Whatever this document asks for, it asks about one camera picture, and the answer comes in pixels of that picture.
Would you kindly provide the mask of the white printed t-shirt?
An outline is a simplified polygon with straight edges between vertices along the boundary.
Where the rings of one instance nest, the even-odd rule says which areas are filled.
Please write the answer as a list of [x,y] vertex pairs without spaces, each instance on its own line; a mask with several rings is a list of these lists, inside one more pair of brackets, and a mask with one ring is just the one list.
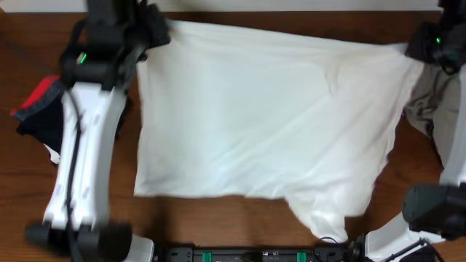
[[171,20],[138,65],[140,197],[284,199],[347,240],[421,76],[404,44]]

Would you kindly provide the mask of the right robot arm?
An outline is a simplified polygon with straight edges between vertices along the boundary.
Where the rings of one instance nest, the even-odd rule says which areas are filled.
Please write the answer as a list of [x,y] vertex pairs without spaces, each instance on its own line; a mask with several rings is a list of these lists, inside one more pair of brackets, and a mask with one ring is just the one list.
[[402,261],[420,253],[443,258],[436,243],[465,235],[465,0],[442,0],[437,24],[424,23],[406,54],[459,79],[459,105],[451,147],[439,183],[412,186],[402,212],[348,247],[346,261]]

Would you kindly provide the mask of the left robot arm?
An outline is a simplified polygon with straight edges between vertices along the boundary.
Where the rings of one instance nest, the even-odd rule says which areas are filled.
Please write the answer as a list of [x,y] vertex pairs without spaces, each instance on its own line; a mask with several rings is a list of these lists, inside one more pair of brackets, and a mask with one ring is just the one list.
[[155,261],[152,240],[109,219],[108,181],[119,120],[137,64],[170,42],[156,4],[89,1],[60,57],[63,134],[55,187],[27,242],[72,261]]

